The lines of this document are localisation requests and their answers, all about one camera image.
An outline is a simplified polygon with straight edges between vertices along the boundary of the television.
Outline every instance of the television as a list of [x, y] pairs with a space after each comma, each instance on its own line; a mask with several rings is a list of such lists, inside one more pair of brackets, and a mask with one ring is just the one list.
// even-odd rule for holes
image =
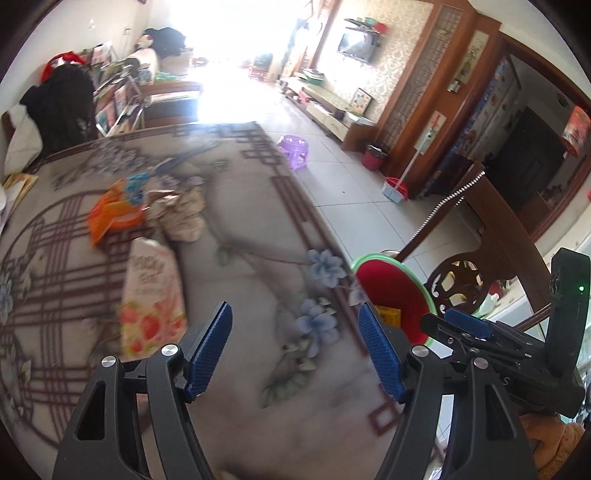
[[379, 33], [347, 27], [337, 50], [343, 55], [369, 63], [378, 48], [378, 38]]

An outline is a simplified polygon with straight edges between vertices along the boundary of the doorway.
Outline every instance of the doorway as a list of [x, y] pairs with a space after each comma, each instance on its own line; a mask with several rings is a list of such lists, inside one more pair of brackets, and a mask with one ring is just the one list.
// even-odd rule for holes
[[424, 192], [447, 194], [472, 162], [480, 161], [536, 241], [589, 174], [590, 145], [574, 157], [561, 141], [575, 105], [588, 110], [589, 99], [528, 48], [515, 41], [506, 46], [480, 102]]

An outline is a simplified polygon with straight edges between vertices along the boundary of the tv stand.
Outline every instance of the tv stand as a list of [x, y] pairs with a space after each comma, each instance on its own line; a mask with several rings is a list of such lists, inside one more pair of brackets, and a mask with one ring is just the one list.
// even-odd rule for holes
[[[357, 122], [347, 118], [349, 102], [334, 93], [319, 85], [306, 83], [297, 77], [289, 78], [287, 87], [297, 94], [294, 102], [300, 110], [323, 130], [334, 135], [341, 142], [342, 150], [363, 152], [367, 143], [374, 139], [375, 125], [365, 124], [369, 122], [365, 118], [360, 118]], [[303, 101], [303, 96], [311, 99]]]

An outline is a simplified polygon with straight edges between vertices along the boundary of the white pillow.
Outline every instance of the white pillow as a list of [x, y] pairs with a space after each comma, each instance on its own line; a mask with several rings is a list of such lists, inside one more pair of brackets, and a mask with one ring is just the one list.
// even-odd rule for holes
[[15, 132], [10, 140], [4, 161], [4, 176], [6, 177], [12, 173], [22, 172], [43, 149], [41, 134], [33, 119], [27, 114], [27, 107], [19, 103], [13, 106], [8, 113]]

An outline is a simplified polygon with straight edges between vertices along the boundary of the blue gripper pad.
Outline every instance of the blue gripper pad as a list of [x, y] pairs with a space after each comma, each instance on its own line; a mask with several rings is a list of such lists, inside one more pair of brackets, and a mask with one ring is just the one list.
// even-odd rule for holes
[[402, 363], [379, 324], [379, 320], [366, 303], [359, 309], [357, 320], [359, 331], [384, 391], [392, 395], [394, 400], [403, 402], [407, 396], [407, 390], [402, 383]]
[[492, 330], [486, 322], [456, 309], [449, 309], [445, 312], [443, 320], [476, 338], [488, 340], [492, 336]]
[[232, 308], [224, 303], [209, 323], [207, 332], [189, 361], [189, 374], [184, 389], [189, 402], [194, 401], [198, 395], [207, 390], [231, 330]]

